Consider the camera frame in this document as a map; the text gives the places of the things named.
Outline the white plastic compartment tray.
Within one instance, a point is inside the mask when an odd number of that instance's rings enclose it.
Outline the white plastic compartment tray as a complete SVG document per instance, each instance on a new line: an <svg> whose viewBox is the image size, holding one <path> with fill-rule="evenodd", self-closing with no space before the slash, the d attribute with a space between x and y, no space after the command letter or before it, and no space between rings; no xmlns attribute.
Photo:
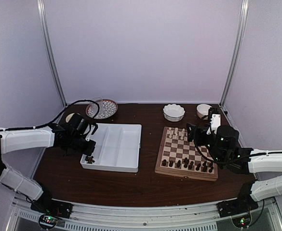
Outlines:
<svg viewBox="0 0 282 231"><path fill-rule="evenodd" d="M90 138L96 142L91 155L95 162L87 164L83 154L81 166L92 170L138 172L141 131L140 124L98 123L97 131Z"/></svg>

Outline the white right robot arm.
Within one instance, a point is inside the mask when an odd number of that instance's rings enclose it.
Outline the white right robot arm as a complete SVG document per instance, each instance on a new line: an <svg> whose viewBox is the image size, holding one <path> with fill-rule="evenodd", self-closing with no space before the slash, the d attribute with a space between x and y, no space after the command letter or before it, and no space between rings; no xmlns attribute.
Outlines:
<svg viewBox="0 0 282 231"><path fill-rule="evenodd" d="M239 132L231 126L221 125L208 131L191 123L186 127L188 141L194 143L198 152L199 147L204 146L210 154L205 160L217 164L220 169L227 168L236 174L282 173L282 151L239 147ZM252 205L252 200L258 202L277 195L282 195L282 175L243 184L233 207L242 213Z"/></svg>

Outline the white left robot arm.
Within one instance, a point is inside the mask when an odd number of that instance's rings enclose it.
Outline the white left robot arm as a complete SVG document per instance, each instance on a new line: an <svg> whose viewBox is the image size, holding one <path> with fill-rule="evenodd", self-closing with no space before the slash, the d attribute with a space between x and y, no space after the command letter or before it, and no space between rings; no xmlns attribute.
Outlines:
<svg viewBox="0 0 282 231"><path fill-rule="evenodd" d="M0 183L37 201L37 206L44 213L54 212L55 201L46 196L42 186L4 164L2 155L19 150L51 147L91 155L96 143L90 139L90 135L95 134L97 129L96 123L89 122L79 114L73 114L68 122L60 125L49 123L38 127L0 128Z"/></svg>

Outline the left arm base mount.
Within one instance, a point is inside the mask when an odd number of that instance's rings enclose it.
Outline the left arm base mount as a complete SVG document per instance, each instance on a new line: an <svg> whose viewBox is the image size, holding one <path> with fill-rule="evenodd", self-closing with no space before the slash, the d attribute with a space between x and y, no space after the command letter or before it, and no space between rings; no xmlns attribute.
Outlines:
<svg viewBox="0 0 282 231"><path fill-rule="evenodd" d="M31 203L31 210L58 218L70 218L73 208L71 203L53 199L48 190L44 191L38 200L30 199L29 202Z"/></svg>

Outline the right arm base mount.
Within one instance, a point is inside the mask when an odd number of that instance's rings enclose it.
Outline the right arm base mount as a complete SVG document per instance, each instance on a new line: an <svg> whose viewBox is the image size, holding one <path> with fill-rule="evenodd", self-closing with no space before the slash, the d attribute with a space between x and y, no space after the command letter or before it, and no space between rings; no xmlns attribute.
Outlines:
<svg viewBox="0 0 282 231"><path fill-rule="evenodd" d="M221 218L249 212L258 208L258 203L251 197L253 181L244 183L236 199L222 201L217 204Z"/></svg>

